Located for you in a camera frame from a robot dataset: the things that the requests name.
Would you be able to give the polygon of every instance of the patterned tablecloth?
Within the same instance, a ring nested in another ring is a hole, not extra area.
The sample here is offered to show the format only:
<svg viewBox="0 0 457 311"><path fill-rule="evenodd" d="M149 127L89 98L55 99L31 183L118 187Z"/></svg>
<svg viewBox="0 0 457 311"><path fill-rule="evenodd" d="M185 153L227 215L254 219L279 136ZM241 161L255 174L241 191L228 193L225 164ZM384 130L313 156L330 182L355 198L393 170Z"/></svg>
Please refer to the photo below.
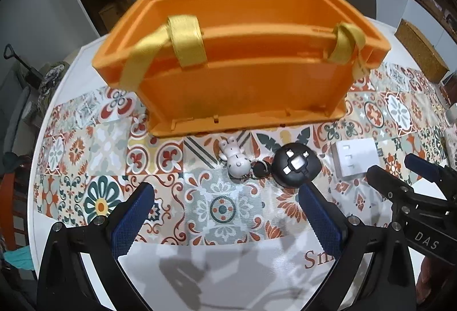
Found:
<svg viewBox="0 0 457 311"><path fill-rule="evenodd" d="M160 139L148 134L147 111L134 93L99 88L53 109L34 180L34 208L80 226L109 214L148 181L155 205L138 241L232 244L308 230L297 190L281 188L271 178L229 179L218 159L219 142L236 135L251 160L271 160L288 142L307 144L323 164L314 183L327 199L346 215L386 226L391 212L382 207L388 203L364 177L337 178L330 145L373 137L380 165L412 184L418 176L404 167L406 154L434 163L446 158L444 110L420 71L393 63L354 83L346 108L346 116L335 122Z"/></svg>

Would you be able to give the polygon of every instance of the orange plastic case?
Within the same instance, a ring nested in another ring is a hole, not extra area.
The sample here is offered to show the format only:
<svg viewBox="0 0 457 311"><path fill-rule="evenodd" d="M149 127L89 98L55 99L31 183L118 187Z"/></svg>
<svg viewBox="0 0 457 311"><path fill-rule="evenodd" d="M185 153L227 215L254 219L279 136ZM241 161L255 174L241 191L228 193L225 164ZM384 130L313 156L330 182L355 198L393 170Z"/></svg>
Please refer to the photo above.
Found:
<svg viewBox="0 0 457 311"><path fill-rule="evenodd" d="M136 93L156 136L338 119L357 55L372 69L390 50L345 0L138 0L98 50L94 68L118 86L133 46L179 14L197 16L207 62L181 67L168 43L150 63ZM341 22L366 37L346 65L326 59Z"/></svg>

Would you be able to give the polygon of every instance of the yellow fabric handle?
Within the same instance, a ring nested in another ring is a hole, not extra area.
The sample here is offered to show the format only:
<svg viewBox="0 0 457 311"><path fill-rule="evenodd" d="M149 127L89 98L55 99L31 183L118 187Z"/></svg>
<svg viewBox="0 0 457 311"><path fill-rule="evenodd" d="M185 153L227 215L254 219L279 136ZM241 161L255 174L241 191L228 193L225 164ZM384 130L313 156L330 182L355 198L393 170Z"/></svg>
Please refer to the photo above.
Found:
<svg viewBox="0 0 457 311"><path fill-rule="evenodd" d="M369 75L370 69L366 66L366 61L360 54L366 42L363 31L351 23L339 23L335 26L333 32L336 34L336 45L328 57L328 61L339 65L348 64L354 49L357 48L357 57L352 66L354 81Z"/></svg>
<svg viewBox="0 0 457 311"><path fill-rule="evenodd" d="M132 48L122 70L119 88L135 92L154 61L154 57L170 40L181 67L207 61L197 17L170 16L166 24L145 36Z"/></svg>

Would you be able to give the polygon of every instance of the black key fob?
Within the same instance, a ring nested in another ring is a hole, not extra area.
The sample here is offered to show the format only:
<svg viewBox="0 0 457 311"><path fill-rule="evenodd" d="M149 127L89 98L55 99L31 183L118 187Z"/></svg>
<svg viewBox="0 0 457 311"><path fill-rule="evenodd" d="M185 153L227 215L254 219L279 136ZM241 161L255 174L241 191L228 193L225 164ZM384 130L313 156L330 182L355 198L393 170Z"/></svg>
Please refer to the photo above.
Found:
<svg viewBox="0 0 457 311"><path fill-rule="evenodd" d="M252 174L256 179L264 178L271 173L271 164L268 161L258 160L252 166Z"/></svg>
<svg viewBox="0 0 457 311"><path fill-rule="evenodd" d="M312 181L322 169L322 164L308 146L294 142L281 147L271 164L271 175L282 187L298 188L306 180Z"/></svg>

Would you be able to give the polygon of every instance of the blue rubber pad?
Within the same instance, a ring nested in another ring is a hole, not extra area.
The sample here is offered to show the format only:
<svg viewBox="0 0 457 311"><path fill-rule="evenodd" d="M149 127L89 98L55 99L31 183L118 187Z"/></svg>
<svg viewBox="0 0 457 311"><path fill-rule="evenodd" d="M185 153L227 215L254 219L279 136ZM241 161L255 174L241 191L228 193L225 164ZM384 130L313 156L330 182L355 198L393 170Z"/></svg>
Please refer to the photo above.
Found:
<svg viewBox="0 0 457 311"><path fill-rule="evenodd" d="M419 174L429 182L435 182L436 184L441 182L439 167L435 164L429 163L421 157L408 154L404 158L404 166L414 173Z"/></svg>
<svg viewBox="0 0 457 311"><path fill-rule="evenodd" d="M111 252L114 258L127 254L153 205L154 188L148 185L113 230Z"/></svg>
<svg viewBox="0 0 457 311"><path fill-rule="evenodd" d="M306 184L298 191L298 203L324 251L338 260L341 256L341 231Z"/></svg>

